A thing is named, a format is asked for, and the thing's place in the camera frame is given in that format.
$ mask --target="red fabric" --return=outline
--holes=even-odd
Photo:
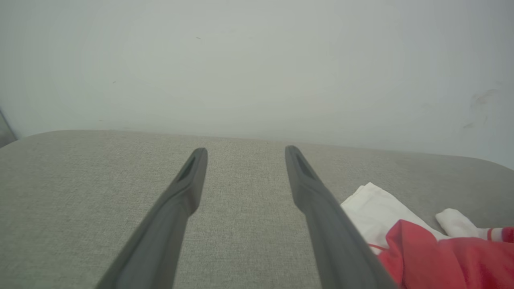
[[[503,242],[514,243],[514,227],[502,229],[502,240]]]
[[[389,249],[378,258],[402,288],[514,288],[513,243],[480,238],[438,242],[405,220],[386,239]]]

